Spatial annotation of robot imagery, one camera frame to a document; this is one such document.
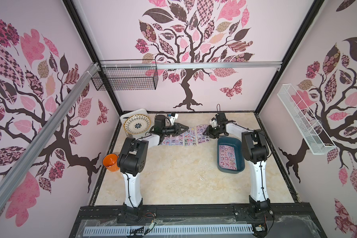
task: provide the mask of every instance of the orange cup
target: orange cup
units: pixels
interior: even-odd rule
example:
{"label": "orange cup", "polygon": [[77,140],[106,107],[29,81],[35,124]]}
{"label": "orange cup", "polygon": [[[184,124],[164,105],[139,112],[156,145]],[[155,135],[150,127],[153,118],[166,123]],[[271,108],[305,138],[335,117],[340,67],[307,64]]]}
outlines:
{"label": "orange cup", "polygon": [[115,154],[108,154],[103,158],[102,164],[111,172],[115,172],[119,169],[116,162],[118,161],[118,156]]}

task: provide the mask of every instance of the wire mesh basket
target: wire mesh basket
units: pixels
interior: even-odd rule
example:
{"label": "wire mesh basket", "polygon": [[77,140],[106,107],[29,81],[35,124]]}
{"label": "wire mesh basket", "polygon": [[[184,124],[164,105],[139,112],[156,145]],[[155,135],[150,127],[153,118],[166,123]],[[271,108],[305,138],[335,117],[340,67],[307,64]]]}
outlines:
{"label": "wire mesh basket", "polygon": [[336,148],[321,122],[290,84],[283,84],[277,94],[314,155],[324,155]]}
{"label": "wire mesh basket", "polygon": [[106,90],[107,87],[112,90],[156,89],[158,81],[156,63],[124,64],[120,61],[123,60],[110,60],[111,64],[104,64],[102,67],[104,77],[101,77],[101,72],[92,76],[92,82],[97,90]]}

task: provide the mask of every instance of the plate rim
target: plate rim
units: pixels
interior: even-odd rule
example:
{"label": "plate rim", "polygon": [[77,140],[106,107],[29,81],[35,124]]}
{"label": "plate rim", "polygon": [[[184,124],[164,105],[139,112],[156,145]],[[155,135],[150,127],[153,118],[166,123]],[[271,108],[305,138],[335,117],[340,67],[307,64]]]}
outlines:
{"label": "plate rim", "polygon": [[147,116],[147,115],[144,115],[144,114],[135,114],[135,115],[132,115],[132,116],[130,116],[129,118],[127,118],[127,120],[124,122],[124,124],[123,124],[123,128],[124,128],[124,130],[128,133],[128,134],[131,134],[131,135],[138,135],[138,134],[142,134],[144,131],[142,131],[142,132],[139,132],[139,133],[129,133],[127,130],[126,130],[126,127],[125,127],[125,125],[126,125],[126,122],[128,121],[128,119],[130,119],[131,117],[134,117],[134,116],[146,116],[147,118],[148,118],[148,120],[150,121],[150,125],[151,125],[151,119],[150,119],[150,117],[149,116]]}

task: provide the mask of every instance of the table surface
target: table surface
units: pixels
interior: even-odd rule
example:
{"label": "table surface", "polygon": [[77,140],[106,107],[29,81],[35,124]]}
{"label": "table surface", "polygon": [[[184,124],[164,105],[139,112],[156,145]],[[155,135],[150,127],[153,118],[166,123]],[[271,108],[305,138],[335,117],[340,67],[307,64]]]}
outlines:
{"label": "table surface", "polygon": [[[180,113],[176,122],[195,127],[209,124],[214,116],[215,113]],[[260,128],[252,112],[226,113],[226,117],[246,128]],[[122,128],[115,143],[115,154],[119,154],[125,137]],[[149,148],[140,174],[143,204],[248,203],[250,169],[247,163],[245,165],[238,174],[219,171],[216,139],[188,147],[158,145]],[[272,155],[267,159],[266,183],[272,203],[294,202]],[[125,197],[122,174],[119,170],[107,170],[95,205],[122,205]]]}

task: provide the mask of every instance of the white wire basket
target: white wire basket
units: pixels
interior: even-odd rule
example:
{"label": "white wire basket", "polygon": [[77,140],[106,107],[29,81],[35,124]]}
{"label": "white wire basket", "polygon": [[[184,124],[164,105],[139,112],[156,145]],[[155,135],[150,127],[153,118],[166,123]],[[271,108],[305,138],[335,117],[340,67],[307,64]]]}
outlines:
{"label": "white wire basket", "polygon": [[[283,84],[277,95],[294,120],[312,154],[324,155],[336,148],[321,122],[316,119],[314,113],[290,83]],[[327,137],[323,138],[327,138],[328,141],[323,141],[320,138],[321,133],[325,133]]]}

